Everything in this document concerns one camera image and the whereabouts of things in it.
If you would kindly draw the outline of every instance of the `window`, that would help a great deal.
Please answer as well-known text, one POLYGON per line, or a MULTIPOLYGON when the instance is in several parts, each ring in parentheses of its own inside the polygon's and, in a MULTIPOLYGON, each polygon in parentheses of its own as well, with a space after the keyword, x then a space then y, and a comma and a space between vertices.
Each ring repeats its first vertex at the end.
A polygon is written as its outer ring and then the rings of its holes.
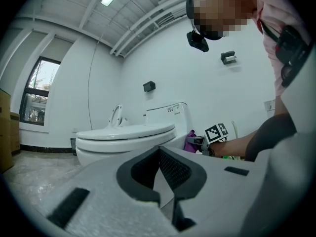
POLYGON ((38 59, 24 89, 20 122, 44 125, 48 94, 59 65, 59 61, 38 59))

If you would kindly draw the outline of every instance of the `toilet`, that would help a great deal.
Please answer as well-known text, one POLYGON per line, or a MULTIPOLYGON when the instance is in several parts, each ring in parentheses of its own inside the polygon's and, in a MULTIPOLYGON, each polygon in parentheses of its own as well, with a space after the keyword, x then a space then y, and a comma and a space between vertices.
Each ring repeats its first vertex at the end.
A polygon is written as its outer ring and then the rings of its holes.
MULTIPOLYGON (((104 129, 78 132, 76 152, 82 166, 94 161, 153 146, 183 149, 185 139, 192 130, 188 105, 174 103, 146 111, 144 124, 121 125, 122 106, 113 110, 109 125, 104 129)), ((174 194, 159 169, 154 191, 160 194, 160 207, 169 203, 174 194)))

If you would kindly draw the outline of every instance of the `tile floor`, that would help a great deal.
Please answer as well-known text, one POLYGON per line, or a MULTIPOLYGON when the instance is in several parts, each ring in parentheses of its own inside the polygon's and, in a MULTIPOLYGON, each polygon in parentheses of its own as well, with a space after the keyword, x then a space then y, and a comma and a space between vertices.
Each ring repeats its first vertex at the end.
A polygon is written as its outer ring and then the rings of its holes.
POLYGON ((73 154, 22 151, 3 177, 12 193, 37 208, 44 196, 75 175, 82 167, 73 154))

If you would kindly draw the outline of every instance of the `toilet tank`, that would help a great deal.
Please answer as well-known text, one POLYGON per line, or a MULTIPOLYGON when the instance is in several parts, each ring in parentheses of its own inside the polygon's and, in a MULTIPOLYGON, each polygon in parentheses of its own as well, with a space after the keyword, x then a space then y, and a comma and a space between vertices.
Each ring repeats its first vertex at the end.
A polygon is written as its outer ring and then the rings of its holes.
POLYGON ((147 110, 145 123, 173 123, 178 134, 192 130, 189 107, 182 102, 147 110))

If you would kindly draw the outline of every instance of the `toilet paper holder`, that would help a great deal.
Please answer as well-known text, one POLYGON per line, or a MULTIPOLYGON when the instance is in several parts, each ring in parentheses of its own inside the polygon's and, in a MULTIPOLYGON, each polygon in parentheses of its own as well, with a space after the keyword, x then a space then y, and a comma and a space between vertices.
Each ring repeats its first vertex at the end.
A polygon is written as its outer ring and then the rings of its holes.
POLYGON ((221 60, 224 65, 236 62, 235 51, 229 51, 221 54, 221 60))

